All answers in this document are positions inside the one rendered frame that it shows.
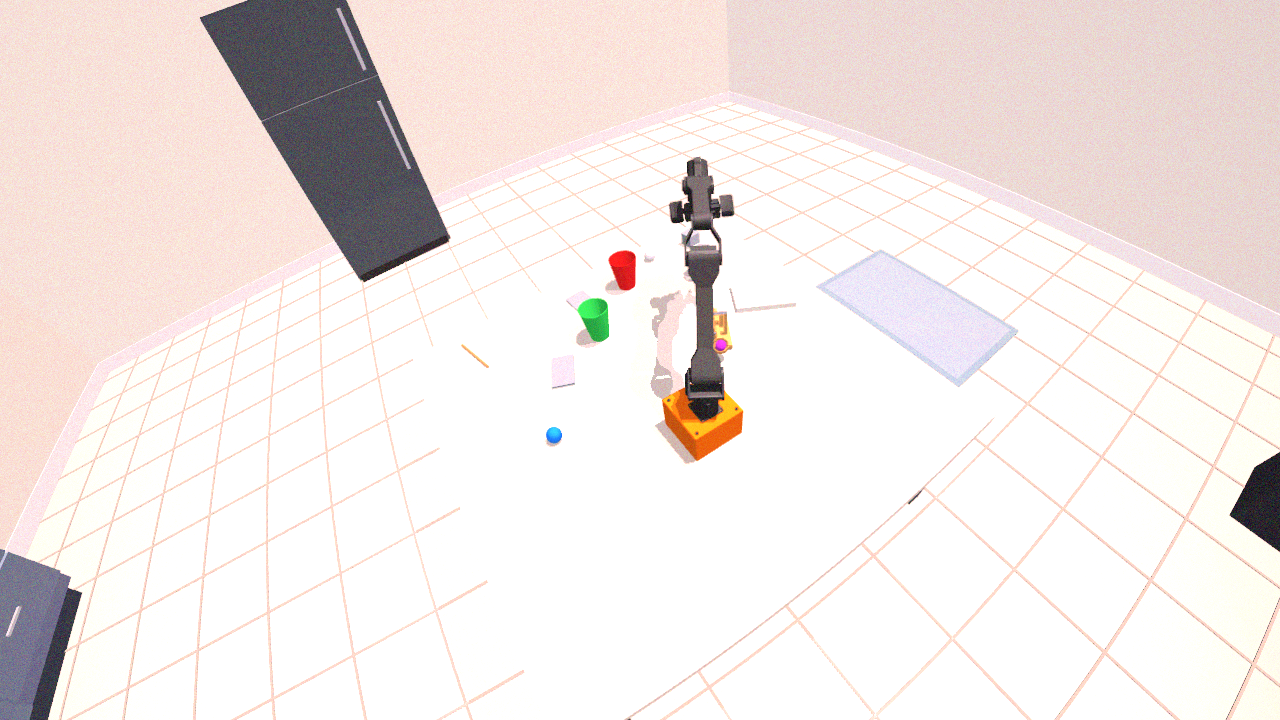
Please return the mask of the red plastic cup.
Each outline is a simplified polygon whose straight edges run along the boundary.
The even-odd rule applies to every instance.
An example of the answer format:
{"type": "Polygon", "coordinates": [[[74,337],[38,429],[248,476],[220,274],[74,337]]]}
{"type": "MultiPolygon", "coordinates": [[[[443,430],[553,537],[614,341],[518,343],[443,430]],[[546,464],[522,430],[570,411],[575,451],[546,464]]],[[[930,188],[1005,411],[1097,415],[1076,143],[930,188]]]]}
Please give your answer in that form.
{"type": "Polygon", "coordinates": [[[636,255],[628,250],[611,254],[608,258],[611,270],[620,290],[632,290],[636,283],[636,255]]]}

